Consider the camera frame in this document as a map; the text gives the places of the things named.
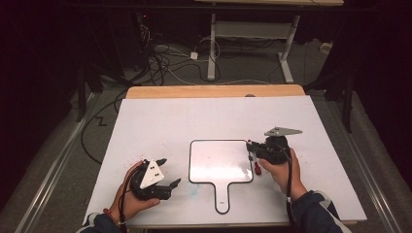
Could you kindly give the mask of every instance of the hand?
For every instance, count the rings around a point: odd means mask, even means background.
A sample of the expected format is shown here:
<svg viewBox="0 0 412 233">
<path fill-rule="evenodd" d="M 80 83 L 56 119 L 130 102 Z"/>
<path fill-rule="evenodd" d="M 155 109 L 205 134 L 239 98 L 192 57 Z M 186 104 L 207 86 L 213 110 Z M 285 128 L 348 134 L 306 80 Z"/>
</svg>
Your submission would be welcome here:
<svg viewBox="0 0 412 233">
<path fill-rule="evenodd" d="M 123 193 L 123 188 L 126 183 L 126 179 L 135 168 L 142 164 L 143 162 L 139 161 L 127 171 L 123 183 L 120 185 L 118 192 L 116 193 L 115 200 L 113 201 L 113 204 L 109 209 L 114 222 L 120 221 L 119 199 Z M 124 195 L 123 214 L 125 220 L 131 219 L 132 217 L 136 216 L 139 212 L 147 210 L 148 208 L 156 206 L 160 203 L 160 200 L 156 198 L 149 199 L 147 201 L 139 200 L 134 196 L 134 194 L 131 191 L 128 190 L 130 190 L 129 187 L 127 188 L 127 192 Z"/>
<path fill-rule="evenodd" d="M 297 200 L 300 196 L 307 192 L 306 187 L 300 180 L 300 166 L 294 150 L 291 149 L 292 156 L 292 187 L 291 199 Z M 288 162 L 278 165 L 273 165 L 265 159 L 259 160 L 260 165 L 272 174 L 273 180 L 281 187 L 283 193 L 287 193 L 288 178 L 289 178 L 289 164 Z"/>
</svg>

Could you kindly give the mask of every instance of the desk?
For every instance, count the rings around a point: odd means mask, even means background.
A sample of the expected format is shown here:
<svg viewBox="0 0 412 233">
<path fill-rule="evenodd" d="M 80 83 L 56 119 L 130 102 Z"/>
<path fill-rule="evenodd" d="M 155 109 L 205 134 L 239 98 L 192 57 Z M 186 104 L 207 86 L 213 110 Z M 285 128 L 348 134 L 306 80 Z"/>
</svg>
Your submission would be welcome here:
<svg viewBox="0 0 412 233">
<path fill-rule="evenodd" d="M 207 93 L 212 97 L 204 98 Z M 245 94 L 257 97 L 241 97 Z M 161 169 L 166 184 L 178 178 L 181 183 L 169 200 L 131 219 L 129 227 L 289 224 L 285 195 L 265 171 L 254 176 L 251 183 L 229 187 L 230 210 L 225 215 L 215 210 L 214 188 L 210 184 L 189 181 L 189 145 L 193 140 L 263 142 L 263 133 L 274 126 L 303 130 L 288 140 L 296 150 L 307 188 L 327 193 L 343 221 L 365 220 L 312 100 L 297 85 L 130 88 L 127 99 L 121 103 L 86 214 L 101 212 L 103 205 L 113 201 L 117 186 L 132 164 L 144 158 L 165 157 L 168 160 Z"/>
<path fill-rule="evenodd" d="M 342 6 L 343 0 L 196 0 L 201 2 L 218 3 L 245 3 L 245 4 L 271 4 L 271 5 L 295 5 L 295 6 L 319 6 L 331 7 Z M 288 65 L 288 55 L 293 42 L 294 33 L 297 29 L 300 16 L 294 16 L 291 23 L 268 23 L 268 22 L 238 22 L 216 20 L 216 14 L 212 14 L 210 33 L 210 54 L 208 65 L 208 80 L 215 79 L 216 37 L 242 37 L 263 39 L 286 39 L 285 49 L 278 53 L 279 62 L 286 83 L 293 83 L 291 69 Z"/>
</svg>

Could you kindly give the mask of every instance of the white board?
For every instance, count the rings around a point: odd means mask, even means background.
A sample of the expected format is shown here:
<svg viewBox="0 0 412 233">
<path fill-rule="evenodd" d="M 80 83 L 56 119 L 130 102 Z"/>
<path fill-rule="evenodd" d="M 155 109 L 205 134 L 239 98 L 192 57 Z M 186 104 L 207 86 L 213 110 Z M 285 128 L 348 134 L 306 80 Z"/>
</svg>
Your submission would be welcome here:
<svg viewBox="0 0 412 233">
<path fill-rule="evenodd" d="M 325 192 L 342 220 L 365 220 L 309 96 L 123 100 L 86 214 L 101 213 L 111 205 L 125 172 L 135 162 L 167 158 L 161 166 L 165 183 L 182 181 L 169 200 L 140 213 L 128 226 L 288 224 L 285 195 L 264 170 L 250 183 L 229 186 L 230 211 L 225 215 L 216 211 L 211 184 L 189 181 L 192 141 L 251 139 L 263 143 L 264 132 L 274 126 L 303 131 L 287 138 L 306 187 Z"/>
</svg>

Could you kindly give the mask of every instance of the white metal stand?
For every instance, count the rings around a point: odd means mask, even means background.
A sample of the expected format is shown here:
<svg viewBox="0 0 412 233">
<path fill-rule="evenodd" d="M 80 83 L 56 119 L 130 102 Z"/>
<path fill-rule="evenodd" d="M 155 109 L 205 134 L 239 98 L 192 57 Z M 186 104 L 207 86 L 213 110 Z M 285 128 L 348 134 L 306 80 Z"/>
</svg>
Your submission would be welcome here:
<svg viewBox="0 0 412 233">
<path fill-rule="evenodd" d="M 216 14 L 212 14 L 210 33 L 210 55 L 207 79 L 215 79 L 215 39 L 216 37 L 242 37 L 263 39 L 286 39 L 284 52 L 279 52 L 279 62 L 286 83 L 293 83 L 291 69 L 288 65 L 288 54 L 293 42 L 294 33 L 300 16 L 295 16 L 292 23 L 267 23 L 267 22 L 238 22 L 216 21 Z"/>
</svg>

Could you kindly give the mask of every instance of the sleeve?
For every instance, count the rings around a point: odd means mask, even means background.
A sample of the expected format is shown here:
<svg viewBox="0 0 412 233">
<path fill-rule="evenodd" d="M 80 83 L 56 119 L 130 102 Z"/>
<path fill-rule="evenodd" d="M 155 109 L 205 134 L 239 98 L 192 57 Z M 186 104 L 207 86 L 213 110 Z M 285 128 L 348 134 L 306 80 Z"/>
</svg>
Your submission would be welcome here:
<svg viewBox="0 0 412 233">
<path fill-rule="evenodd" d="M 109 216 L 97 213 L 88 215 L 86 223 L 76 233 L 93 232 L 121 233 Z"/>
<path fill-rule="evenodd" d="M 309 191 L 292 203 L 296 226 L 305 233 L 351 232 L 339 219 L 328 196 L 320 191 Z"/>
</svg>

